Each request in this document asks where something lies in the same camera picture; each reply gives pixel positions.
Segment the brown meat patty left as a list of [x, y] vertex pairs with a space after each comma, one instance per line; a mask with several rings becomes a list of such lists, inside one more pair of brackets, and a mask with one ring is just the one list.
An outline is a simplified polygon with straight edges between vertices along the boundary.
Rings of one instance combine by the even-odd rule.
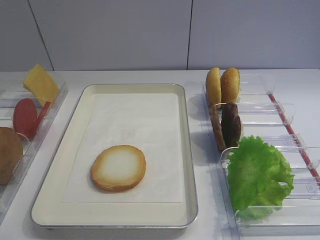
[[217, 144], [217, 148], [219, 151], [224, 151], [226, 149], [223, 132], [219, 120], [219, 116], [217, 113], [216, 106], [214, 104], [211, 104], [209, 107], [209, 115], [210, 115], [210, 121], [212, 125], [212, 129], [215, 135], [215, 140]]

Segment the thin red tomato slice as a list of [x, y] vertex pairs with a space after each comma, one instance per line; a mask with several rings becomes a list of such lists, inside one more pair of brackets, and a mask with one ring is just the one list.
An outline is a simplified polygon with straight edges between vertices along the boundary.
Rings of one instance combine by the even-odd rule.
[[45, 118], [45, 116], [46, 116], [48, 110], [50, 109], [51, 105], [52, 105], [52, 103], [50, 101], [47, 101], [44, 104], [44, 106], [43, 106], [43, 108], [42, 108], [42, 110], [39, 113], [38, 118], [37, 118], [36, 130], [39, 128], [40, 124], [42, 123], [43, 119]]

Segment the green lettuce leaf in rack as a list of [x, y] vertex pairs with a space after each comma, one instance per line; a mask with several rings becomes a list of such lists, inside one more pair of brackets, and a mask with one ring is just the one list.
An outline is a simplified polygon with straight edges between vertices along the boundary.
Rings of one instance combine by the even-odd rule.
[[264, 219], [280, 210], [294, 189], [294, 174], [284, 155], [260, 137], [243, 137], [228, 156], [229, 196], [236, 217]]

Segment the golden bun half right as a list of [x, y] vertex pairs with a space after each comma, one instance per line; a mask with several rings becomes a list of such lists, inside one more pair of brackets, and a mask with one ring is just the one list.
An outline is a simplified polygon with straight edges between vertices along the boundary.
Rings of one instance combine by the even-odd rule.
[[220, 77], [221, 102], [235, 103], [240, 90], [240, 71], [230, 67]]

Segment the golden bun half left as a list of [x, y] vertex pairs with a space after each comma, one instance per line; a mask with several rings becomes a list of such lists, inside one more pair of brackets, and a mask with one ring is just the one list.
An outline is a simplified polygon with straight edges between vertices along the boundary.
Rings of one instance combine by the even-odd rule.
[[222, 92], [221, 92], [221, 80], [220, 69], [213, 67], [206, 76], [205, 80], [206, 93], [209, 102], [217, 109], [221, 107]]

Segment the clear left acrylic rack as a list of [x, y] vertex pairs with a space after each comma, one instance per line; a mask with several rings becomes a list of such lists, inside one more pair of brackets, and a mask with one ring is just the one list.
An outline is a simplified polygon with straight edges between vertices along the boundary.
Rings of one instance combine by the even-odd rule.
[[[56, 71], [48, 73], [55, 81], [59, 92], [55, 100], [51, 103], [50, 109], [42, 120], [39, 128], [36, 130], [35, 136], [28, 139], [23, 134], [23, 154], [18, 161], [12, 178], [6, 185], [0, 186], [0, 221], [2, 222], [35, 158], [40, 146], [43, 143], [56, 115], [65, 100], [68, 93], [67, 84], [63, 77]], [[38, 115], [42, 110], [42, 106], [37, 98], [23, 86], [23, 80], [28, 73], [23, 71], [18, 72], [1, 72], [0, 73], [0, 126], [13, 128], [13, 116], [17, 103], [26, 98], [32, 99], [35, 104]]]

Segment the dark meat patty right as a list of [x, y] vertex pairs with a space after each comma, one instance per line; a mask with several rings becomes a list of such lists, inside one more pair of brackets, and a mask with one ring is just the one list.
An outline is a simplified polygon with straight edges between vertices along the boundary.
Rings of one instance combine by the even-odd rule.
[[242, 132], [242, 125], [238, 106], [235, 103], [228, 102], [224, 105], [220, 124], [226, 147], [237, 147]]

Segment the toasted bun bottom slice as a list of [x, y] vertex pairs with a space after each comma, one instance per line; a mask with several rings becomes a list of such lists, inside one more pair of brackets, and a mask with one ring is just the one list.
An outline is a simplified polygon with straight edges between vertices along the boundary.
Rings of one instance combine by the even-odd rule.
[[137, 186], [145, 176], [144, 153], [132, 145], [115, 145], [103, 150], [95, 159], [90, 177], [100, 190], [124, 192]]

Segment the golden bun half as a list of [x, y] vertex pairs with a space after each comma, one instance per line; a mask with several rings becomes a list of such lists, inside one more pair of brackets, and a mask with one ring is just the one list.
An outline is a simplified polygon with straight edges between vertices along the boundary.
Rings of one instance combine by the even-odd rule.
[[213, 67], [206, 76], [205, 80], [206, 93], [209, 102], [217, 109], [221, 107], [222, 92], [221, 92], [221, 80], [220, 69]]
[[230, 67], [220, 77], [221, 102], [235, 103], [240, 90], [240, 71]]

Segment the white paper liner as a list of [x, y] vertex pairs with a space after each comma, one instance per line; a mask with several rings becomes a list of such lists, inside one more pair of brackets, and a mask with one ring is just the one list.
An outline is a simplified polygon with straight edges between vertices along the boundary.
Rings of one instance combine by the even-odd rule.
[[[181, 203], [184, 199], [178, 97], [173, 93], [94, 94], [78, 106], [69, 128], [75, 159], [62, 197], [65, 203]], [[140, 149], [146, 171], [134, 188], [118, 193], [98, 189], [90, 178], [105, 149]]]

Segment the cream metal tray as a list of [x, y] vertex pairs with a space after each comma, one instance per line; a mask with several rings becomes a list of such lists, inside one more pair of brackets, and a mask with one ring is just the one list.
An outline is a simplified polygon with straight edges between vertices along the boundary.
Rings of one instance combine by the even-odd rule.
[[[140, 183], [95, 186], [98, 155], [130, 145], [145, 156]], [[82, 91], [31, 209], [45, 228], [185, 228], [198, 215], [185, 90], [178, 84], [92, 84]]]

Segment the clear acrylic rack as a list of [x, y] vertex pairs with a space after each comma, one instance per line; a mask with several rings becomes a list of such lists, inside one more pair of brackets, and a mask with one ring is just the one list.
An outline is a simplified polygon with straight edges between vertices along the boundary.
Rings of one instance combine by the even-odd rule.
[[[67, 84], [63, 77], [56, 71], [48, 73], [55, 81], [59, 92], [55, 100], [51, 103], [50, 109], [42, 120], [39, 128], [36, 130], [35, 136], [28, 139], [23, 134], [23, 154], [18, 161], [12, 178], [6, 185], [0, 186], [0, 221], [2, 222], [35, 158], [40, 146], [43, 143], [56, 115], [65, 100], [68, 93]], [[42, 106], [37, 98], [23, 86], [23, 80], [28, 73], [23, 71], [18, 72], [1, 72], [0, 73], [0, 126], [13, 128], [13, 116], [17, 103], [26, 98], [32, 99], [35, 104], [38, 115], [42, 110]]]
[[234, 211], [229, 198], [228, 164], [233, 148], [219, 150], [209, 116], [207, 91], [202, 90], [205, 120], [201, 122], [210, 140], [207, 162], [218, 184], [221, 234], [226, 240], [244, 236], [311, 235], [320, 232], [320, 150], [307, 147], [292, 129], [296, 108], [274, 97], [275, 82], [269, 75], [242, 74], [236, 99], [242, 137], [260, 137], [277, 148], [293, 171], [293, 190], [281, 206], [249, 206]]

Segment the clear right acrylic rack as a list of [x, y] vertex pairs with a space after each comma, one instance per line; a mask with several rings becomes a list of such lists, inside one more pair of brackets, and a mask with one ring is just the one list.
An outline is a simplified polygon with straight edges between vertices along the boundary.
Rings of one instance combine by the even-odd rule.
[[281, 206], [249, 206], [234, 211], [229, 198], [228, 164], [233, 148], [219, 150], [209, 116], [207, 91], [202, 90], [205, 120], [201, 122], [210, 140], [207, 162], [218, 184], [221, 234], [226, 240], [244, 236], [311, 235], [320, 232], [320, 150], [307, 147], [292, 129], [296, 108], [274, 97], [275, 82], [269, 75], [242, 74], [236, 99], [242, 137], [260, 137], [277, 148], [293, 171], [293, 190]]

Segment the brown bun top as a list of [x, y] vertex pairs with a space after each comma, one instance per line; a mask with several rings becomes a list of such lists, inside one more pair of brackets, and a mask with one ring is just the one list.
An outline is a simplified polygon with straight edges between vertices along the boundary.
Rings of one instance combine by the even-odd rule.
[[9, 127], [0, 128], [0, 184], [7, 185], [23, 155], [19, 135]]

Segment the yellow cheese slices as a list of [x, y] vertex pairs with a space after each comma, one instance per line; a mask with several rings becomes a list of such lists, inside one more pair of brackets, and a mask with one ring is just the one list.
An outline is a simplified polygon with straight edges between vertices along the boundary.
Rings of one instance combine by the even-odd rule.
[[28, 71], [23, 86], [36, 97], [42, 107], [45, 106], [46, 102], [52, 103], [59, 93], [59, 88], [54, 79], [39, 64]]

